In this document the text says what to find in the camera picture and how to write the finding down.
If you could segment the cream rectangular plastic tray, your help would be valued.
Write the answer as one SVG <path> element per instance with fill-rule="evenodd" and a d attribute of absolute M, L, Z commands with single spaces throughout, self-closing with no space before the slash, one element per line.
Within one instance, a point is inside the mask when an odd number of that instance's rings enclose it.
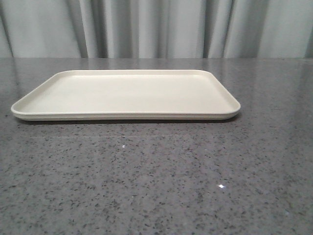
<path fill-rule="evenodd" d="M 28 121 L 226 120 L 240 103 L 204 70 L 68 70 L 11 106 Z"/>

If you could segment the grey-white pleated curtain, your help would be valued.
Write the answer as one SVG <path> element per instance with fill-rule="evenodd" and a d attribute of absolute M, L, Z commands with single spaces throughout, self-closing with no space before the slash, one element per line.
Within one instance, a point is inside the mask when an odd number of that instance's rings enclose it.
<path fill-rule="evenodd" d="M 3 0 L 2 58 L 311 58 L 310 0 Z"/>

